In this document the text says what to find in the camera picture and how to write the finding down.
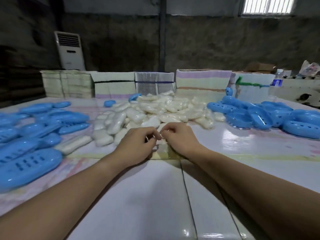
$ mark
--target hand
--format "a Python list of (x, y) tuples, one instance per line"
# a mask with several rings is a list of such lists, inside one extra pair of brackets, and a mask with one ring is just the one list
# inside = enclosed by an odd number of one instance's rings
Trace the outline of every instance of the hand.
[[(154, 137), (145, 143), (146, 136), (150, 135)], [(123, 160), (126, 167), (130, 167), (145, 160), (152, 153), (157, 140), (161, 139), (160, 133), (154, 127), (130, 129), (112, 155)]]
[(188, 159), (192, 158), (199, 149), (205, 148), (198, 142), (191, 127), (185, 123), (168, 123), (160, 133), (175, 151)]

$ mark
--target green mark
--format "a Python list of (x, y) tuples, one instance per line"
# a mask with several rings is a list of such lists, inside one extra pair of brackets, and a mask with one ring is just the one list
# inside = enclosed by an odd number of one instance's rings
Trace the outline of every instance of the green mark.
[(235, 84), (241, 85), (241, 86), (254, 86), (254, 87), (259, 87), (259, 88), (263, 87), (263, 85), (261, 85), (259, 83), (242, 82), (242, 76), (239, 76), (239, 78), (237, 79)]

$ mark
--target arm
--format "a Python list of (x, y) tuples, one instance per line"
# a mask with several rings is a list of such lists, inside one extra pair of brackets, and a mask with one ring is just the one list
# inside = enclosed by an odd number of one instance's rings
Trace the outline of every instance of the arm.
[(209, 174), (272, 239), (320, 239), (320, 194), (207, 149), (183, 123), (169, 123), (160, 133)]
[(150, 134), (161, 139), (154, 127), (130, 129), (113, 153), (0, 217), (0, 239), (63, 239), (114, 177), (148, 157)]

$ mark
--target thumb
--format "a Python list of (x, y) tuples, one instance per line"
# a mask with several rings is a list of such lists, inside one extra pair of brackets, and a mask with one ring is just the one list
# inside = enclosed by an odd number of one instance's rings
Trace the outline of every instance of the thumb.
[(153, 137), (147, 143), (145, 143), (145, 147), (151, 151), (156, 146), (156, 143), (157, 139)]
[(174, 133), (171, 132), (170, 130), (164, 130), (162, 131), (161, 135), (164, 139), (166, 139), (167, 141), (170, 141), (174, 136)]

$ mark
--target air conditioner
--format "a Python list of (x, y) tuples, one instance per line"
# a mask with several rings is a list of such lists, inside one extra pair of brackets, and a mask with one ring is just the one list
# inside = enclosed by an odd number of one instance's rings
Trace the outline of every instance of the air conditioner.
[(55, 31), (61, 66), (66, 70), (85, 71), (80, 36), (76, 33)]

